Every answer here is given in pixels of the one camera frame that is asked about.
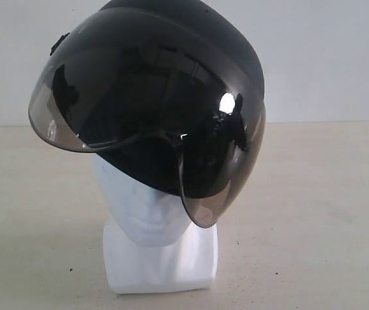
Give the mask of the black helmet with tinted visor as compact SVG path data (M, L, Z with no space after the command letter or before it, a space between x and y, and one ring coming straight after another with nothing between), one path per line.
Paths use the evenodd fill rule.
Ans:
M52 46L28 105L34 132L96 153L213 226L264 136L265 82L249 41L202 1L110 1Z

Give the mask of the white mannequin head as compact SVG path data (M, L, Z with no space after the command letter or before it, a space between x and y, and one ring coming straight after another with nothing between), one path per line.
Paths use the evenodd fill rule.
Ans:
M110 212L103 258L120 295L208 289L218 267L218 231L202 229L177 196L136 181L98 155L92 158Z

